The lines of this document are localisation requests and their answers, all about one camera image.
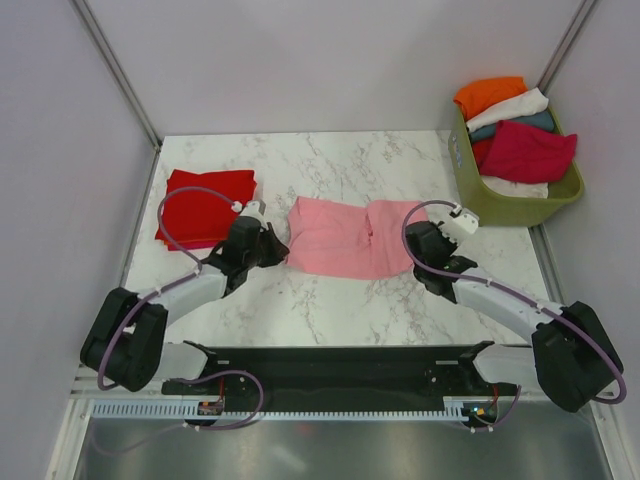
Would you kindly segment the pink t-shirt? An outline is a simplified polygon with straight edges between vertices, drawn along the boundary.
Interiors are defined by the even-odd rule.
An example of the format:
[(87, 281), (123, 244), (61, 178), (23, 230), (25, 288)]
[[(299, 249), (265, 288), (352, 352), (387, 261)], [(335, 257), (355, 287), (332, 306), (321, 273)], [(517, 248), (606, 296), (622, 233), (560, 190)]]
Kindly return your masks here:
[(364, 207), (299, 197), (288, 214), (286, 264), (307, 274), (381, 280), (413, 262), (402, 241), (402, 224), (416, 201), (375, 200)]

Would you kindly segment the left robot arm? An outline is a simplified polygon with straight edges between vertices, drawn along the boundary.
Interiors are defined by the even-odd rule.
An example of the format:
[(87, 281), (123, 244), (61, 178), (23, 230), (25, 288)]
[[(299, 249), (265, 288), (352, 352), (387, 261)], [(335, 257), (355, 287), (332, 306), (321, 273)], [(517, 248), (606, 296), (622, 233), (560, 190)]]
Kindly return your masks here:
[(288, 255), (270, 223), (237, 217), (227, 239), (199, 260), (193, 273), (146, 294), (111, 290), (81, 347), (81, 364), (98, 374), (102, 390), (141, 390), (158, 371), (171, 323), (231, 295), (251, 269), (279, 265)]

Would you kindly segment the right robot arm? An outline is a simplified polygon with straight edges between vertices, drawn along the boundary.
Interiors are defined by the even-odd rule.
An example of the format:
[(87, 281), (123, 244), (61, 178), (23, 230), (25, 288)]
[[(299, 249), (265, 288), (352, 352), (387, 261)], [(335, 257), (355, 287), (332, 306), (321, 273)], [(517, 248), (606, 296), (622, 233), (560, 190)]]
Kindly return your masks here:
[(479, 312), (526, 341), (524, 347), (483, 343), (458, 368), (467, 392), (492, 383), (538, 390), (556, 406), (576, 412), (591, 401), (619, 404), (627, 396), (624, 367), (595, 311), (537, 300), (494, 280), (460, 256), (443, 222), (405, 222), (402, 240), (414, 276), (430, 293)]

